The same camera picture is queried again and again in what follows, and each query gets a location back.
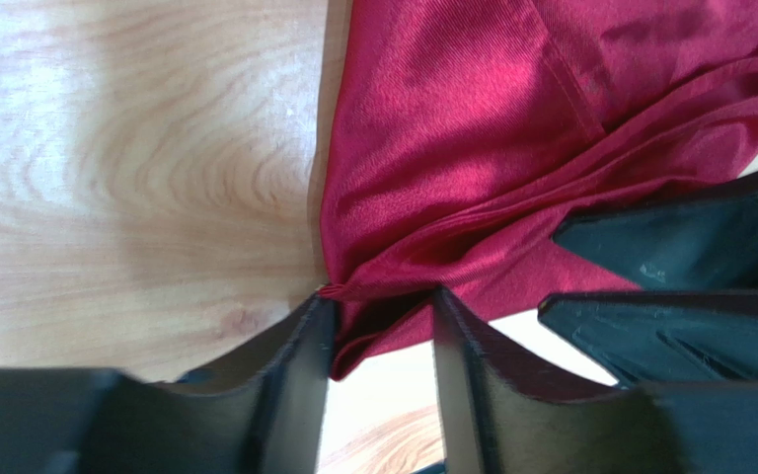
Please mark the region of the dark red cloth napkin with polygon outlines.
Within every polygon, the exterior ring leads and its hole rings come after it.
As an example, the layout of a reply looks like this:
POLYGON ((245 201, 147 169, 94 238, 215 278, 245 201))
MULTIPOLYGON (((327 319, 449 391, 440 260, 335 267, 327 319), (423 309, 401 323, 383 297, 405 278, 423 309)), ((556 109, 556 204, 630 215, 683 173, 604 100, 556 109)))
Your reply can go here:
POLYGON ((758 154, 758 1, 356 1, 320 231, 333 379, 485 320, 619 289, 570 213, 735 179, 758 154))

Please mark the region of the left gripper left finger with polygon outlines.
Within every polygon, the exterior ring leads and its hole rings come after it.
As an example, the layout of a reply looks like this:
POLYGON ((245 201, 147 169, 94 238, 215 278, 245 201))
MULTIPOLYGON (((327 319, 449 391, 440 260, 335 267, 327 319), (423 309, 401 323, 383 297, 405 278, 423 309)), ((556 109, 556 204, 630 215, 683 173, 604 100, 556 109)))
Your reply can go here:
POLYGON ((0 473, 312 473, 336 319, 313 295, 174 382, 0 368, 0 473))

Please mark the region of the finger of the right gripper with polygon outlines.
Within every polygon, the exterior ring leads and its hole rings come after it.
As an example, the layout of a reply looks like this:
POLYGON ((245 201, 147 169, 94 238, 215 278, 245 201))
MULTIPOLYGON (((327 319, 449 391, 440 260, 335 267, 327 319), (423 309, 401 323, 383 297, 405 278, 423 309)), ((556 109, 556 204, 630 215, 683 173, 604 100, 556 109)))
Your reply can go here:
POLYGON ((758 380, 758 289, 557 293, 538 319, 624 386, 758 380))
POLYGON ((758 171, 666 201, 571 216, 553 240, 642 288, 758 288, 758 171))

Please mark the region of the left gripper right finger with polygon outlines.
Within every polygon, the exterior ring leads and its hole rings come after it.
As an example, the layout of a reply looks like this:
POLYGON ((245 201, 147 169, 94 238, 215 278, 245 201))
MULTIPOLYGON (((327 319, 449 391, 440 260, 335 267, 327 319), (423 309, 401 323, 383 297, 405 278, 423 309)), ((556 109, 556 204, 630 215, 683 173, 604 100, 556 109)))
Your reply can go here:
POLYGON ((433 295, 451 473, 758 473, 758 380, 604 385, 433 295))

